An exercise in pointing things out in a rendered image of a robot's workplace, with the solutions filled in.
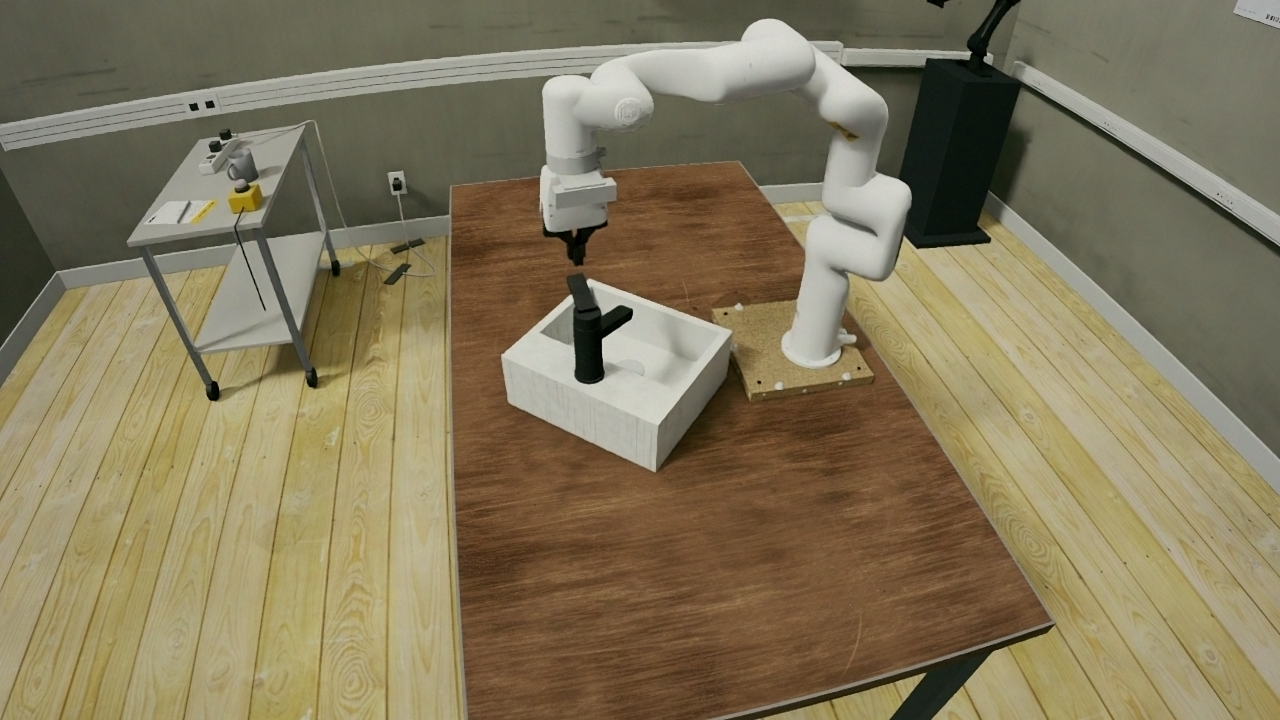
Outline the white rectangular basin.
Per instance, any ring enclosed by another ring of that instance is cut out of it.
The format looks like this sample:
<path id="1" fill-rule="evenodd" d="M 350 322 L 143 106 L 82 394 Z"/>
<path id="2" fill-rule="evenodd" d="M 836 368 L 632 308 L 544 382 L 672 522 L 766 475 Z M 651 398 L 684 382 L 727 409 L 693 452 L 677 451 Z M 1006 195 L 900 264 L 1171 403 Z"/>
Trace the white rectangular basin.
<path id="1" fill-rule="evenodd" d="M 573 377 L 573 299 L 503 354 L 508 404 L 657 471 L 727 377 L 732 332 L 596 281 L 602 316 L 630 322 L 602 340 L 604 378 Z"/>

